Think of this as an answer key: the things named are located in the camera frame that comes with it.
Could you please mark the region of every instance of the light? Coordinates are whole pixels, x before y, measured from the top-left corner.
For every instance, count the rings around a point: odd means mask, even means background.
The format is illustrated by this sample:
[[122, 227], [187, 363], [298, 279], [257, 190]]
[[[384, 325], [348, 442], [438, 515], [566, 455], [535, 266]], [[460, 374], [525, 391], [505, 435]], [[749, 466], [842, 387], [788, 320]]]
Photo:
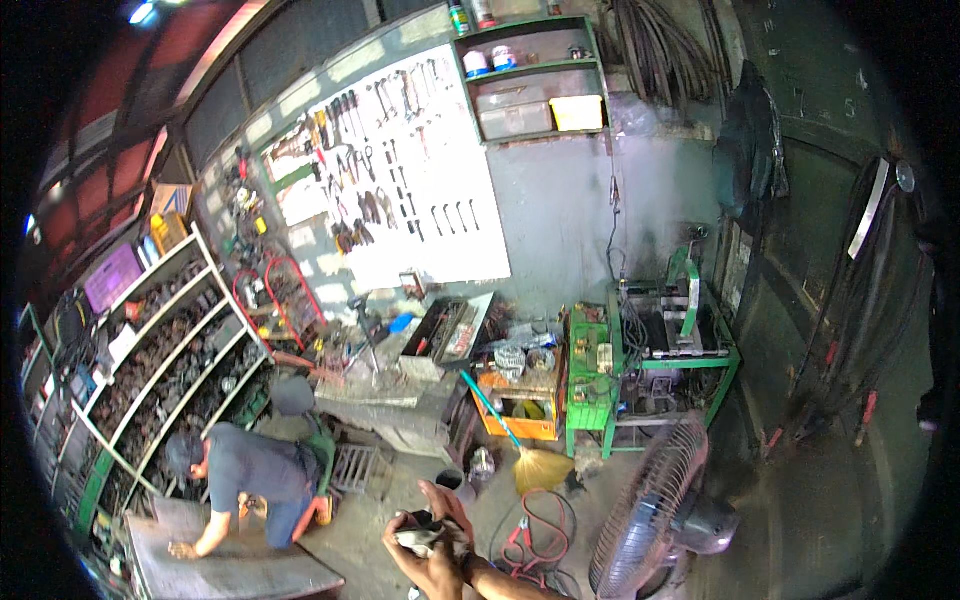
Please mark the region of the light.
[[154, 11], [154, 3], [144, 2], [143, 4], [140, 5], [140, 8], [138, 8], [136, 11], [133, 11], [133, 14], [130, 16], [130, 24], [136, 25], [137, 23], [142, 22], [143, 19], [147, 18], [147, 15], [149, 15], [153, 11]]

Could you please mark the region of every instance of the green broom handle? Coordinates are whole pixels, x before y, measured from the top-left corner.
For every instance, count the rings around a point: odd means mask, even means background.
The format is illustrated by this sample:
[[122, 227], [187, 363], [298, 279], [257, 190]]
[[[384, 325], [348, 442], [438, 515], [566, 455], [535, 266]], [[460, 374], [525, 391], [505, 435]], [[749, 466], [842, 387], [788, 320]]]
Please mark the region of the green broom handle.
[[464, 378], [464, 381], [467, 382], [467, 385], [473, 390], [477, 397], [480, 398], [480, 401], [483, 402], [483, 405], [487, 407], [487, 410], [491, 412], [493, 417], [496, 419], [500, 426], [503, 427], [503, 430], [507, 432], [507, 435], [510, 436], [510, 439], [513, 440], [517, 448], [523, 448], [523, 445], [520, 443], [520, 440], [516, 438], [514, 432], [510, 430], [510, 427], [507, 426], [507, 422], [503, 420], [503, 417], [500, 416], [500, 413], [493, 410], [493, 405], [490, 404], [490, 401], [487, 400], [487, 397], [483, 395], [483, 392], [480, 391], [480, 388], [477, 387], [477, 384], [473, 379], [467, 374], [466, 371], [460, 371], [460, 376]]

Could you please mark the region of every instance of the hanging cables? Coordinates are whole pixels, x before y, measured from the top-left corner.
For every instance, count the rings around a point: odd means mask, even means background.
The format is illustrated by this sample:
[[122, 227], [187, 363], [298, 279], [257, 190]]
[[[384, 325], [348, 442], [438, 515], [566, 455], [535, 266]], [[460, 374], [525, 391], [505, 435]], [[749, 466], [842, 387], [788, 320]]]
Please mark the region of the hanging cables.
[[710, 97], [712, 62], [663, 8], [649, 0], [612, 0], [611, 10], [620, 30], [618, 51], [641, 100], [684, 111], [688, 101]]

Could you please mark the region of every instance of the red cable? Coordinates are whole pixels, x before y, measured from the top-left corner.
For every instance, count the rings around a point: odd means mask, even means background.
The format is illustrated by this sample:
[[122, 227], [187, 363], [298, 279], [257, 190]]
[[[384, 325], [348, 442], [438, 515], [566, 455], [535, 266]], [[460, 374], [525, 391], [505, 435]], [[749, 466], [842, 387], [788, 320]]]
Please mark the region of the red cable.
[[[529, 498], [530, 495], [534, 493], [549, 493], [550, 495], [553, 496], [555, 500], [557, 500], [557, 506], [560, 507], [560, 526], [559, 527], [537, 515], [534, 515], [534, 513], [527, 508], [527, 498]], [[566, 536], [566, 532], [564, 531], [564, 527], [566, 526], [566, 508], [564, 507], [564, 504], [558, 495], [556, 495], [553, 492], [548, 492], [547, 490], [530, 490], [520, 498], [520, 506], [523, 508], [523, 513], [528, 519], [527, 529], [522, 530], [524, 545], [520, 545], [519, 543], [516, 542], [517, 535], [521, 531], [520, 528], [517, 527], [514, 530], [514, 533], [510, 536], [510, 539], [507, 540], [507, 543], [503, 544], [503, 547], [500, 548], [500, 557], [503, 559], [504, 563], [508, 564], [513, 568], [513, 571], [510, 573], [511, 577], [513, 577], [514, 579], [523, 579], [531, 583], [537, 584], [538, 586], [540, 586], [541, 589], [547, 589], [546, 581], [544, 579], [543, 573], [540, 572], [540, 573], [532, 574], [530, 571], [537, 564], [558, 563], [559, 561], [563, 560], [564, 557], [566, 556], [566, 551], [569, 549], [569, 545], [570, 545], [569, 538]], [[531, 529], [529, 525], [529, 522], [531, 521], [537, 521], [541, 523], [543, 526], [545, 526], [547, 529], [552, 529], [558, 534], [558, 536], [555, 537], [553, 541], [550, 542], [550, 545], [547, 546], [546, 550], [544, 551], [544, 554], [538, 554], [537, 552], [534, 551], [534, 547], [533, 547], [534, 544], [532, 539], [533, 535], [531, 534]], [[557, 552], [558, 545], [562, 546], [559, 552]], [[516, 546], [516, 548], [518, 548], [520, 551], [519, 562], [511, 561], [509, 558], [507, 558], [507, 548], [512, 546]], [[533, 557], [530, 562], [526, 562], [527, 551], [529, 551], [530, 555]]]

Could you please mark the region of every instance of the baseball cap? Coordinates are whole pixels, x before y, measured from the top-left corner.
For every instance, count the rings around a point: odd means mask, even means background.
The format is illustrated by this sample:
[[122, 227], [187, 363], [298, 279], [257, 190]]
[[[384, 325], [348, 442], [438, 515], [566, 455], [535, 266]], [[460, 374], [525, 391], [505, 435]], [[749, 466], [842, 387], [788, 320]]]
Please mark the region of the baseball cap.
[[204, 442], [199, 435], [177, 432], [170, 436], [164, 448], [167, 467], [181, 482], [192, 479], [190, 467], [204, 461]]

